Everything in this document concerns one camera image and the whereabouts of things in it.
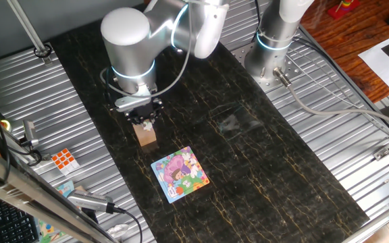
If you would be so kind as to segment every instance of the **metal mounting plate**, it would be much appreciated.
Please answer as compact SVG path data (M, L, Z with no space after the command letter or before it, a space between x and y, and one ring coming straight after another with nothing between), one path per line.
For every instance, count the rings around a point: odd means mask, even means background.
M248 45L245 45L241 48L235 49L232 51L233 56L241 63L241 65L244 66L244 59L247 55L247 53L250 51L250 49L253 48L254 43L250 43ZM286 69L283 70L284 75L288 77L291 81L295 78L301 76L301 70L293 63L289 56L286 56ZM279 85L282 85L282 83L276 78L276 79L266 79L266 78L260 78L260 77L254 77L255 81L258 83L258 85L262 88L264 92L267 92Z

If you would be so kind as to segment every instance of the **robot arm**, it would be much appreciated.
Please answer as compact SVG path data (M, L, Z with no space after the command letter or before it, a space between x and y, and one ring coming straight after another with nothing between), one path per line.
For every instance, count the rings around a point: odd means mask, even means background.
M103 18L101 33L115 81L124 92L133 95L118 99L115 102L117 110L131 112L133 108L151 102L151 93L157 91L154 59L166 47L183 49L201 59L208 57L218 44L229 1L202 0L191 3L191 34L188 25L189 4L185 1L152 1L144 13L127 7L108 13ZM188 50L190 36L192 44ZM151 109L143 113L139 117L154 115Z
M191 2L190 9L186 1ZM118 111L127 115L133 109L151 103L151 93L157 91L154 59L166 47L173 46L203 59L218 44L230 0L186 1L152 0L143 13L132 8L120 8L104 17L101 33L115 74L114 80L125 93L133 95L115 102ZM255 79L274 78L273 69L284 68L284 58L292 37L313 1L271 1L263 13L255 46L244 63ZM192 16L191 34L188 11ZM151 117L148 114L155 114L154 109L141 113L143 115L138 116L145 119ZM142 119L137 119L135 123L139 122L143 122Z

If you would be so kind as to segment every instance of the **black work surface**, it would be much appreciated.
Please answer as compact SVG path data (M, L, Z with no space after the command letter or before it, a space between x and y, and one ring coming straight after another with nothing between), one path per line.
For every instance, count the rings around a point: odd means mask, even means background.
M158 242L341 242L368 220L223 45L190 58L160 97L159 149L143 153L131 124L107 108L99 26L51 44ZM159 90L183 61L171 49L156 58ZM211 183L169 204L150 165L185 146Z

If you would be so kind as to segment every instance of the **black cable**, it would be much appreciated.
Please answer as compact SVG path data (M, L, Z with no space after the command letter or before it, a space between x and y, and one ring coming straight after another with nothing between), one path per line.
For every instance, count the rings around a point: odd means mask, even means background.
M257 24L261 24L261 14L259 13L259 3L257 0L255 0L255 5L256 5L256 13L257 13Z
M255 6L256 6L256 13L257 13L257 27L256 27L255 35L253 35L251 42L254 41L254 39L256 37L256 33L259 29L259 26L261 25L261 13L260 13L260 9L259 9L259 3L257 2L257 0L255 0Z
M138 227L139 227L140 243L142 243L142 241L143 241L143 238L142 238L142 227L140 226L140 223L139 223L138 219L133 214L127 212L127 210L120 209L119 207L114 207L113 211L116 212L116 213L125 213L128 216L130 216L131 218L133 218L133 220L135 220L135 222L138 224Z
M27 166L29 166L29 167L38 165L42 161L42 159L43 159L41 154L40 154L40 152L38 152L37 150L33 150L33 151L30 151L29 153L25 153L25 152L17 151L16 149L11 148L10 146L8 147L8 149L11 150L12 152L15 152L15 153L19 154L19 155L32 155L32 154L36 154L38 159L34 163L27 163Z

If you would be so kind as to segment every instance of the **white cable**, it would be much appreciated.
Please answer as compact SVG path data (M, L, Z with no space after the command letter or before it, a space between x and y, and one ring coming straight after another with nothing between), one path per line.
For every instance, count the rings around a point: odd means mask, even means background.
M192 8L191 8L191 2L188 2L188 27L189 27L189 32L188 32L188 50L187 50L187 55L186 55L186 59L184 60L184 64L182 65L182 68L181 68L181 71L180 73L178 74L178 76L176 77L176 79L168 86L166 87L165 89L163 89L162 91L159 91L159 92L156 92L154 94L151 94L151 95L133 95L133 94L129 94L127 92L124 92L112 85L109 84L109 87L120 93L121 95L125 95L127 97L133 97L133 98L139 98L139 99L143 99L143 98L153 98L153 97L157 97L159 95L162 95L164 92L168 91L170 88L172 88L178 81L180 81L181 79L181 76L182 74L184 73L184 70L186 69L186 66L187 66L187 63L188 63L188 58L190 57L190 50L192 48ZM105 68L104 70L101 70L100 72L100 79L102 82L106 83L106 80L103 78L103 73L106 71L107 68Z
M366 109L345 109L345 110L339 110L339 111L316 111L308 106L306 106L296 95L294 89L292 86L288 87L289 92L292 94L294 97L295 101L306 111L316 114L316 115L339 115L339 114L347 114L347 113L366 113L370 115L374 115L376 117L382 118L389 122L389 117L386 115L382 115L378 112L375 111L369 111Z
M301 54L301 52L297 52L297 51L295 51L294 49L292 49L292 48L289 48L291 51L293 51L293 52L295 52L295 53L298 53L300 56L302 56L302 57L305 57L305 58L307 58L307 59L309 59L305 54ZM296 67L298 67L299 69L301 69L301 71L305 74L305 75L307 75L312 81L314 81L314 83L316 83L317 85L319 85L319 86L321 86L323 89L325 89L326 91L328 91L331 95L334 95L337 99L340 99L341 101L343 101L343 102L345 102L345 103L347 103L347 104L349 104L349 105L352 105L353 107L356 107L356 108L359 108L358 106L356 106L355 104L352 104L352 103L350 103L350 102L348 102L348 101L345 101L344 99L342 99L342 98L340 98L338 95L336 95L334 92L332 92L331 90L329 90L328 88L326 88L324 85L322 85L321 83L319 83L318 81L316 81L314 78L312 78L302 67L300 67L298 64L296 64L295 63L295 61L294 60L292 60L292 58L290 58L289 57L289 60L291 60L291 62L293 62L294 64L295 64L295 66Z
M291 51L295 52L295 53L298 53L301 57L305 57L306 59L308 59L309 61L313 62L315 65L317 65L314 60L310 60L305 54L301 54L300 51L296 51L295 49L292 49L292 48L289 48ZM289 60L291 60L291 62L293 62L295 64L296 67L298 67L305 75L307 75L312 81L314 81L314 83L316 83L317 85L321 86L322 88L324 88L326 91L328 91L331 95L334 95L337 99L340 99L341 101L349 104L349 105L352 105L353 107L356 107L357 109L359 109L358 106L356 106L355 104L353 103L350 103L348 101L345 101L344 99L340 98L338 95L336 95L334 92L332 92L331 90L329 90L328 88L326 88L324 85L322 85L321 83L319 83L318 81L316 81L312 76L310 76L301 66L299 66L298 64L296 64L296 62L289 57ZM325 74L328 76L328 78L333 82L333 83L336 83L332 77L330 77L330 75L325 72ZM374 119L372 116L370 116L368 113L366 113L368 117L370 117L374 122L377 122L379 123L378 121L376 121L376 119Z

